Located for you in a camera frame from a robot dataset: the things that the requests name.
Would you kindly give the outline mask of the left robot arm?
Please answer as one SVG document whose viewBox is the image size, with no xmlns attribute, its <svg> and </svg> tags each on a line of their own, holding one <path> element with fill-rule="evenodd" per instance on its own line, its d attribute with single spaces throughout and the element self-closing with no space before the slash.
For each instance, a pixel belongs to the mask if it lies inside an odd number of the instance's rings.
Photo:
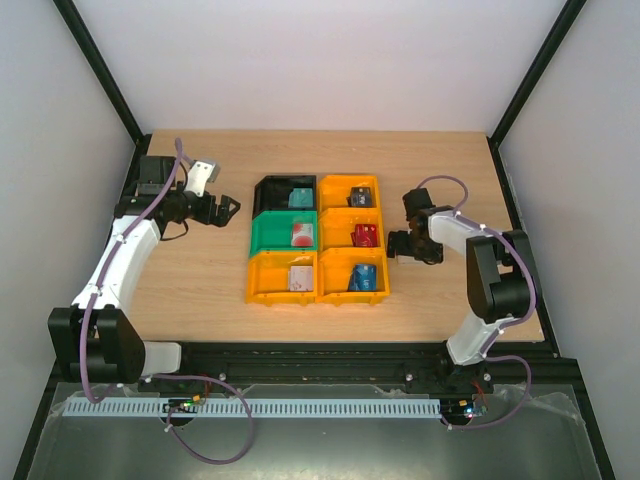
<svg viewBox="0 0 640 480">
<path fill-rule="evenodd" d="M 180 345 L 142 340 L 129 314 L 145 264 L 169 224 L 224 227 L 239 211 L 236 200 L 208 192 L 219 171 L 212 160 L 183 154 L 141 157 L 138 179 L 115 206 L 110 238 L 89 281 L 70 306 L 49 315 L 65 381 L 130 384 L 179 370 Z"/>
</svg>

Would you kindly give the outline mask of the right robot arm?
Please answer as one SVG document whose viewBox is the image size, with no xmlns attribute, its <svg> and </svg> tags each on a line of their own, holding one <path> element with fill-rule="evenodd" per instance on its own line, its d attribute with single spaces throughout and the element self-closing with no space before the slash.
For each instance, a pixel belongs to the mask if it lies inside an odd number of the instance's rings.
<svg viewBox="0 0 640 480">
<path fill-rule="evenodd" d="M 499 232 L 452 206 L 435 205 L 425 188 L 406 193 L 403 205 L 408 228 L 388 234 L 389 258 L 438 265 L 449 249 L 465 259 L 470 312 L 446 342 L 449 359 L 436 367 L 438 384 L 455 392 L 470 381 L 469 365 L 484 361 L 506 329 L 535 312 L 538 293 L 530 243 L 521 230 Z"/>
</svg>

